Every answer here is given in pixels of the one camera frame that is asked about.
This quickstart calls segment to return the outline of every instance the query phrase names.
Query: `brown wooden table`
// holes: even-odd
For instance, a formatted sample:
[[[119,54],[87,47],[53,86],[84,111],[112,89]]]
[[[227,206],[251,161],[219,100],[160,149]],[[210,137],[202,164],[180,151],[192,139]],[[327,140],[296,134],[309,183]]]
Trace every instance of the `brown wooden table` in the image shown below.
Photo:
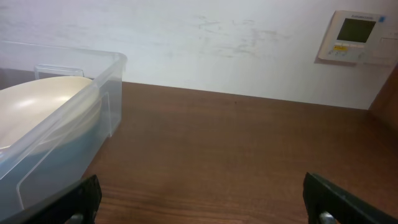
[[[123,83],[123,118],[85,176],[97,223],[306,223],[317,172],[398,217],[398,150],[366,111]]]

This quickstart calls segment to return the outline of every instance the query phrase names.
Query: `wall-mounted control panel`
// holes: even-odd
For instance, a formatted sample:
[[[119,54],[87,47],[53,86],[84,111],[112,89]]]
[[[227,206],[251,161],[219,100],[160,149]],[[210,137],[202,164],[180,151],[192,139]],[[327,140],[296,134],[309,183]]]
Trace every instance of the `wall-mounted control panel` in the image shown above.
[[[398,29],[386,16],[336,11],[318,57],[353,63],[391,65],[398,58]]]

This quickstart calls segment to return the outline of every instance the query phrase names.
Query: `digital display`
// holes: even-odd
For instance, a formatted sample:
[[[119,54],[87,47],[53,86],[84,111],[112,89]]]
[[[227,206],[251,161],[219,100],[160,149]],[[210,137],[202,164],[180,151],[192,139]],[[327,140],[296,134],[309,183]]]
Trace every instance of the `digital display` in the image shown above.
[[[366,43],[375,24],[376,21],[345,19],[337,39]]]

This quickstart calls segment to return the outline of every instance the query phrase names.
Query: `yellow sticker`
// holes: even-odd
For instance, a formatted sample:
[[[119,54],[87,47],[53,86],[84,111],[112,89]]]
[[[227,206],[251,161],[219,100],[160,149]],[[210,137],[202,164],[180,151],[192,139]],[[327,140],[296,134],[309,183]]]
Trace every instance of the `yellow sticker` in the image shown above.
[[[347,47],[335,46],[335,47],[333,48],[333,50],[344,50],[344,51],[347,51]]]

